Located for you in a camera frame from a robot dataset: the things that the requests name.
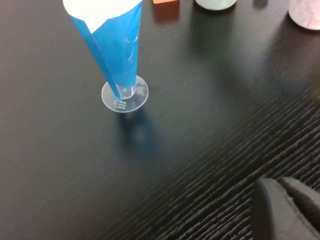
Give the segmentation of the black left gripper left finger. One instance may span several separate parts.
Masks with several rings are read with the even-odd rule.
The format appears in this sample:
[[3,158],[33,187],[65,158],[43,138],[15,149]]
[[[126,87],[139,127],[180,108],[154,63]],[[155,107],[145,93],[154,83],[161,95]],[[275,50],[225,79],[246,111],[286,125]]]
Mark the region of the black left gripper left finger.
[[286,192],[280,180],[260,178],[254,185],[252,192],[254,240],[280,240],[281,201]]

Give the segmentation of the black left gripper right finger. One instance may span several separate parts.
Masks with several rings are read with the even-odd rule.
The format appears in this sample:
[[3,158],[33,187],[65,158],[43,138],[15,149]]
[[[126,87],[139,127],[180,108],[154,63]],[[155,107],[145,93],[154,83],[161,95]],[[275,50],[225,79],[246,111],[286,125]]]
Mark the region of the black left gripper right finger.
[[320,238],[320,194],[292,177],[283,177],[285,193],[281,200],[281,240],[318,240]]

